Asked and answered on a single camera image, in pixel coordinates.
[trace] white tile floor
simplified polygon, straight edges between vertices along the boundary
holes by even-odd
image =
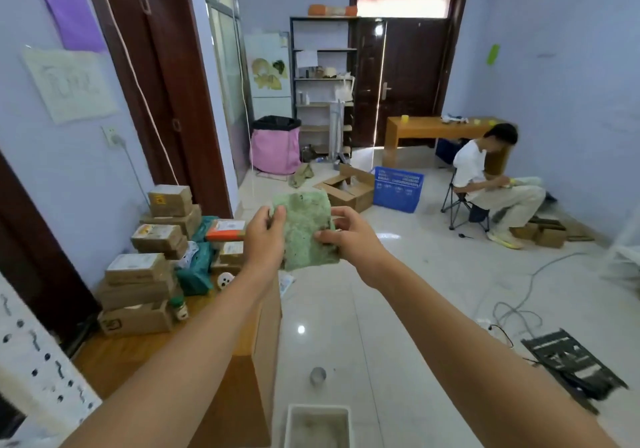
[[[640,299],[634,284],[600,279],[594,263],[603,251],[593,243],[566,244],[562,250],[530,245],[525,251],[511,251],[487,241],[477,225],[449,231],[440,207],[451,172],[435,169],[432,153],[424,148],[401,150],[401,167],[426,174],[415,213],[373,206],[364,217],[376,232],[387,234],[383,243],[391,253],[472,319],[491,319],[497,301],[516,305],[530,275],[550,260],[586,253],[536,276],[527,308],[544,319],[536,333],[564,328],[629,384],[631,392],[618,391],[599,405],[599,420],[620,444],[636,446]],[[380,164],[380,150],[355,153],[354,166],[369,170],[372,164]],[[303,188],[336,174],[324,163],[314,163],[313,168],[316,177]],[[274,195],[292,193],[292,188],[249,172],[240,193],[243,218],[249,219]],[[460,239],[459,232],[473,239]],[[293,274],[296,282],[282,301],[273,447],[284,443],[290,403],[350,406],[358,447],[480,446],[399,319],[352,266],[342,262]],[[507,331],[514,340],[521,330],[516,318],[509,320]],[[516,348],[523,349],[517,341]],[[312,388],[308,379],[316,366],[327,372],[320,388]]]

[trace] wooden table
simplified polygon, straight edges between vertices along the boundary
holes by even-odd
[[[452,122],[445,124],[439,117],[410,117],[408,122],[401,122],[400,117],[389,117],[385,133],[385,150],[382,166],[397,167],[397,148],[400,138],[444,138],[444,139],[476,139],[481,138],[492,128],[490,120],[506,122],[496,117],[470,117],[469,124]],[[511,146],[500,152],[487,154],[484,169],[492,175],[501,175],[507,166]]]
[[[189,315],[200,313],[214,298],[213,293],[187,297]],[[281,318],[276,277],[265,299],[244,324],[225,376],[190,448],[271,446]],[[119,339],[100,332],[84,344],[74,364],[96,393],[106,399],[186,323],[177,324],[169,333]]]

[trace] green sticky note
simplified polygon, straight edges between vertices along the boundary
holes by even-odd
[[[491,47],[491,50],[489,51],[489,56],[486,59],[486,64],[493,65],[496,59],[498,58],[499,53],[500,53],[500,45],[498,44],[493,45]]]
[[[287,209],[284,225],[285,271],[340,262],[335,246],[320,244],[314,239],[316,231],[335,230],[331,204],[324,190],[278,195],[273,199],[274,209],[278,205],[284,205]]]

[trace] bottle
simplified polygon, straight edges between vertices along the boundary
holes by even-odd
[[[169,304],[173,308],[173,314],[178,321],[183,322],[189,318],[189,310],[187,310],[187,304],[184,302],[184,296],[174,296],[169,300]]]

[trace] sneaker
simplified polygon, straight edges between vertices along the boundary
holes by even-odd
[[[490,241],[497,242],[501,246],[509,249],[522,249],[523,244],[516,239],[511,232],[494,232],[489,231],[486,233],[487,238]]]

